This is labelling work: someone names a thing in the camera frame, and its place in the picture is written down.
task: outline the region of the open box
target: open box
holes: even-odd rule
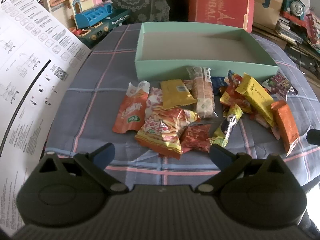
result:
[[[211,68],[211,76],[228,70],[259,81],[276,74],[277,64],[244,29],[207,23],[143,23],[135,57],[139,81],[189,79],[187,66]]]

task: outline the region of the black cable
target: black cable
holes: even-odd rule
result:
[[[300,46],[299,46],[299,43],[297,42],[297,46],[299,48],[299,52],[300,52],[300,62],[299,62],[299,70],[301,68],[301,49],[300,49]]]

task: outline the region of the ribbed black surface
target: ribbed black surface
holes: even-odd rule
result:
[[[247,228],[228,218],[212,197],[191,192],[188,186],[136,186],[112,197],[104,209],[80,225],[50,229],[25,226],[19,240],[188,240],[188,239],[309,239],[297,227],[279,230]]]

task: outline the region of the green logo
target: green logo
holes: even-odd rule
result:
[[[130,117],[128,118],[128,122],[132,122],[132,121],[140,122],[139,116],[137,116],[137,115],[130,116]]]

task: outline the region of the toy kitchen set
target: toy kitchen set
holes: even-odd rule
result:
[[[130,15],[111,0],[44,0],[44,7],[89,48]]]

